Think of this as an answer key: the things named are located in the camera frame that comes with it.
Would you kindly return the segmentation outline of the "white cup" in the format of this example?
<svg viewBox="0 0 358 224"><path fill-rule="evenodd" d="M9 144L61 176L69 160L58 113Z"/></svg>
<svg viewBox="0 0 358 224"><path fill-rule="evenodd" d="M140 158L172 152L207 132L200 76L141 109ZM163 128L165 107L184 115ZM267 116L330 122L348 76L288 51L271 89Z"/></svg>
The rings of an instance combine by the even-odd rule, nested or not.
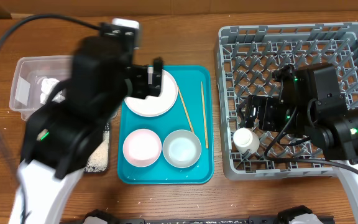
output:
<svg viewBox="0 0 358 224"><path fill-rule="evenodd" d="M236 130L233 135L233 142L241 154L246 152L253 154L260 146L258 135L247 128Z"/></svg>

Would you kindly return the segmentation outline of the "white napkin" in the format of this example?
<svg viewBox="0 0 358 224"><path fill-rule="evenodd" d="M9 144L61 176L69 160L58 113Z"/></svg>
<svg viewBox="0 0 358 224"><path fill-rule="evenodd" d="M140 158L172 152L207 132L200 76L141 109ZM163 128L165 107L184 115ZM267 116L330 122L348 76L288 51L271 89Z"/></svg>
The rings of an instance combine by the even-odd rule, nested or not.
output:
<svg viewBox="0 0 358 224"><path fill-rule="evenodd" d="M41 82L41 94L40 94L40 103L46 104L46 101L49 97L49 94L52 92L55 85L57 85L60 81L56 78L44 78ZM60 91L58 94L55 95L53 101L61 102L65 99L63 96L63 92Z"/></svg>

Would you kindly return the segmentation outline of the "pink bowl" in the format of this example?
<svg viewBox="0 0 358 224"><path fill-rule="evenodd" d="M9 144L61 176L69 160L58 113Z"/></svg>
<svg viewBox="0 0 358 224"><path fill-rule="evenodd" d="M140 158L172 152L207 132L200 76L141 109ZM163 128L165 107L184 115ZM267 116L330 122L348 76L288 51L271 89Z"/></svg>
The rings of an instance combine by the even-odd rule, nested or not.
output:
<svg viewBox="0 0 358 224"><path fill-rule="evenodd" d="M158 135L149 129L137 129L124 140L123 155L135 167L151 166L160 157L162 142Z"/></svg>

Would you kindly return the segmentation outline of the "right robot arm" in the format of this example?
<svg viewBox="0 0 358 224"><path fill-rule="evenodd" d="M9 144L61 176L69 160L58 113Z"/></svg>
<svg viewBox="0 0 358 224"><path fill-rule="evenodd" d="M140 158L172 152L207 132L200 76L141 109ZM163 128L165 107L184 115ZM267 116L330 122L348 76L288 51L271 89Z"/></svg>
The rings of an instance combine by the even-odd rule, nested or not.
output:
<svg viewBox="0 0 358 224"><path fill-rule="evenodd" d="M277 133L263 154L268 161L333 167L358 223L358 108L347 108L334 65L286 65L272 77L281 85L279 95L248 96L237 107L239 128L250 131L258 121L260 130ZM323 159L270 156L273 146L287 134L297 138L293 146L309 141L320 148Z"/></svg>

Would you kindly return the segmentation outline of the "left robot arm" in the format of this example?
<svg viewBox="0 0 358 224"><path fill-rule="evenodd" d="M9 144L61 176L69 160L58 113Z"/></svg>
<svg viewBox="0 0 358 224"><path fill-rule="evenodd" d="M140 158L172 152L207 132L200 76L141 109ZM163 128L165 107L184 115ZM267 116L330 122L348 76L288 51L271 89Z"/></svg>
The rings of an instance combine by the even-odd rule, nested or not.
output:
<svg viewBox="0 0 358 224"><path fill-rule="evenodd" d="M75 50L69 79L26 122L11 223L58 223L104 129L127 97L159 96L163 60L132 62L134 40L91 36Z"/></svg>

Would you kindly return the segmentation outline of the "grey bowl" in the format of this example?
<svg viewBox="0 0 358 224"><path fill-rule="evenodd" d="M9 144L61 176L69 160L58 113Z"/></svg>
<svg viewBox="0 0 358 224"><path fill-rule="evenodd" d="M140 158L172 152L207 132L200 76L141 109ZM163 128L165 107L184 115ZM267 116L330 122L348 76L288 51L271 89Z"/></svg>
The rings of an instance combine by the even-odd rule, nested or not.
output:
<svg viewBox="0 0 358 224"><path fill-rule="evenodd" d="M201 157L201 142L191 131L179 129L164 140L162 152L165 160L173 167L188 168Z"/></svg>

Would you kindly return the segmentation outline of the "white round plate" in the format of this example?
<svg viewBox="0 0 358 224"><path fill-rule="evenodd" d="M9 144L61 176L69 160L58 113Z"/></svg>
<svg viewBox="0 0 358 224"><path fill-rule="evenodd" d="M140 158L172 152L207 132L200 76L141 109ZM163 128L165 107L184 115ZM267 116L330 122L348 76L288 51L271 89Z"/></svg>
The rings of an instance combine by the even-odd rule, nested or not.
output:
<svg viewBox="0 0 358 224"><path fill-rule="evenodd" d="M160 96L147 96L146 99L128 97L126 106L135 114L143 117L155 117L166 113L176 102L178 85L174 77L162 70L162 90Z"/></svg>

